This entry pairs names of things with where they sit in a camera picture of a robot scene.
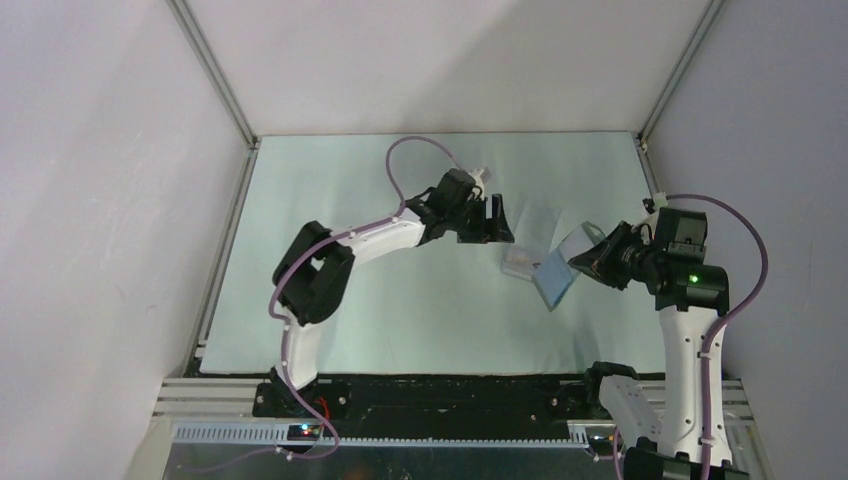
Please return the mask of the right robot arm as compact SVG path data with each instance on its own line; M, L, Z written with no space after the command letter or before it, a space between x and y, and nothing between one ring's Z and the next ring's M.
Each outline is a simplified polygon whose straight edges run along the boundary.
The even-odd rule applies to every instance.
M642 283L653 297L665 358L665 405L649 405L633 372L600 363L581 392L585 411L611 415L622 479L746 479L734 466L723 416L721 353L729 316L726 271L705 264L705 213L661 207L645 225L619 225L568 264L603 285Z

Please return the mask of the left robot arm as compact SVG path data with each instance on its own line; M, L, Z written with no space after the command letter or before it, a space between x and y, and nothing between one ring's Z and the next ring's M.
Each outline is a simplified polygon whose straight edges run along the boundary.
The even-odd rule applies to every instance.
M268 307L283 324L274 373L282 382L277 402L290 415L304 416L315 406L318 350L356 267L448 232L460 244L514 242L503 198L486 193L486 176L484 169L453 168L436 186L402 199L385 219L346 230L311 221L300 229L274 270Z

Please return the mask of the clear acrylic card holder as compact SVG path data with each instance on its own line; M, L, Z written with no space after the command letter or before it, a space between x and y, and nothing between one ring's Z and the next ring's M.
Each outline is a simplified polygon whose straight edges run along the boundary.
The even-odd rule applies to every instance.
M515 213L517 216L512 228L515 241L505 250L510 246L520 246L544 253L547 257L559 222L560 209L549 198L524 196ZM526 281L532 278L512 277Z

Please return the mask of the blue card wallet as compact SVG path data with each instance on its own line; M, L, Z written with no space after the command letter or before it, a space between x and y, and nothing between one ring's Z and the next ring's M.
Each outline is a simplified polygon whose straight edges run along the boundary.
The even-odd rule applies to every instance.
M531 281L549 311L558 307L580 275L568 262L591 250L604 238L605 234L597 225L584 221L569 232L535 269Z

